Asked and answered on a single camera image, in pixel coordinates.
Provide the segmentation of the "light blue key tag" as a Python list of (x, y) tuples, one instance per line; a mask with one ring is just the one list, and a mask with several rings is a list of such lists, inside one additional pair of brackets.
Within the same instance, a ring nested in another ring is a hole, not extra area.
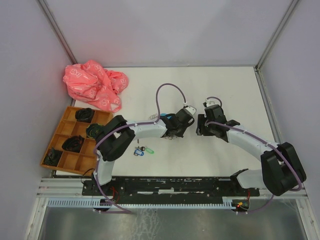
[(161, 113), (160, 114), (160, 119), (170, 119), (172, 116), (173, 116), (172, 113), (168, 113), (168, 114)]

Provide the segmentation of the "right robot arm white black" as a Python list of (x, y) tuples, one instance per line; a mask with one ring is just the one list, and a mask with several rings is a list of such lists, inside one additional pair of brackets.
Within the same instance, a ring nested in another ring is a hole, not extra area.
[(288, 142), (267, 141), (249, 132), (236, 120), (227, 120), (219, 104), (204, 103), (204, 113), (197, 117), (197, 135), (214, 136), (235, 145), (261, 164), (261, 168), (241, 169), (231, 175), (231, 193), (242, 195), (247, 189), (267, 189), (275, 196), (302, 189), (307, 179), (294, 146)]

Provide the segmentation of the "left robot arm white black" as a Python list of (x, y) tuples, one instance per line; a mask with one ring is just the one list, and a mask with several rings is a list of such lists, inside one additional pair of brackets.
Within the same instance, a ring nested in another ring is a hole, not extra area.
[(177, 113), (160, 116), (154, 121), (127, 121), (122, 115), (115, 116), (96, 133), (93, 153), (97, 156), (97, 166), (93, 176), (93, 189), (99, 195), (106, 195), (111, 189), (112, 171), (115, 161), (129, 145), (145, 138), (182, 138), (194, 122), (196, 108), (187, 105)]

